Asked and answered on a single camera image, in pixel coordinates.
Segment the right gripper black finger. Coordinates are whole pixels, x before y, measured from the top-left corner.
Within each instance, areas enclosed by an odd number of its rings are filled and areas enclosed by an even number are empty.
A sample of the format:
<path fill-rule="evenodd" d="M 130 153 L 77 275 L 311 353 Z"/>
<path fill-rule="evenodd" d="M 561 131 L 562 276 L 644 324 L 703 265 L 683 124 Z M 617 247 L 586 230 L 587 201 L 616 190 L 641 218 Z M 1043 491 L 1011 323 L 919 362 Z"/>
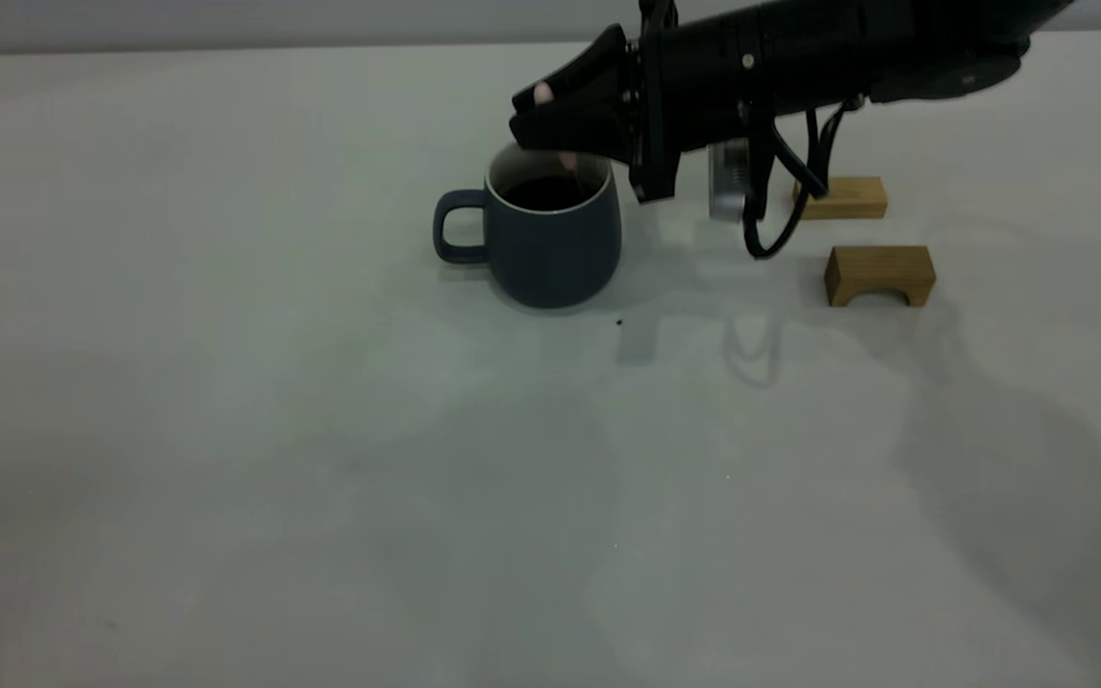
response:
<path fill-rule="evenodd" d="M 633 54 L 628 35 L 620 25 L 611 25 L 559 70 L 512 96 L 511 103 L 516 110 L 528 110 L 555 100 L 562 103 L 573 100 L 611 103 L 615 109 L 629 110 L 637 103 L 632 73 Z"/>
<path fill-rule="evenodd" d="M 541 103 L 514 114 L 508 129 L 520 148 L 528 151 L 573 152 L 619 162 L 634 159 L 630 122 L 611 103 Z"/>

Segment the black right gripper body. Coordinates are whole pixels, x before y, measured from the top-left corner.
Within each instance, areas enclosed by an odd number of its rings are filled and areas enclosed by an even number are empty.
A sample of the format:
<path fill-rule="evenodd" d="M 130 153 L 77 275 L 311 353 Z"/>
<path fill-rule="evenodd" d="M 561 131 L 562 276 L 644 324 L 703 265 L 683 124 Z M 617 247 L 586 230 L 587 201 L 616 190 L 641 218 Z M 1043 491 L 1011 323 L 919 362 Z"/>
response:
<path fill-rule="evenodd" d="M 676 195 L 682 154 L 745 136 L 759 106 L 759 6 L 679 25 L 673 1 L 642 1 L 631 43 L 634 123 L 629 182 L 637 199 Z"/>

